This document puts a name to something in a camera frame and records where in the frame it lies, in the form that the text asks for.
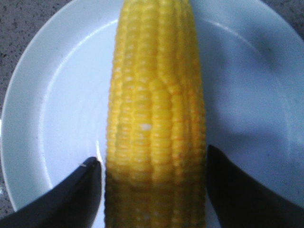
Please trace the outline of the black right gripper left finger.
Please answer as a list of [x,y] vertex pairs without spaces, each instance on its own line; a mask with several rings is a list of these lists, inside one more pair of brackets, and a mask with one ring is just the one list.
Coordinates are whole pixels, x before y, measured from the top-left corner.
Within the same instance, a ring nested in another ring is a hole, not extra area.
[[2,228],[90,228],[102,197],[101,163],[86,159],[52,190],[3,218]]

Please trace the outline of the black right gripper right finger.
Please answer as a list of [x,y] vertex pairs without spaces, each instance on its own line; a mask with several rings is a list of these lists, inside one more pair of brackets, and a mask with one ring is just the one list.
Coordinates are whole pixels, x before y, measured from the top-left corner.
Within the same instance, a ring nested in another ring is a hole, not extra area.
[[279,196],[208,146],[207,192],[223,228],[302,228],[304,209]]

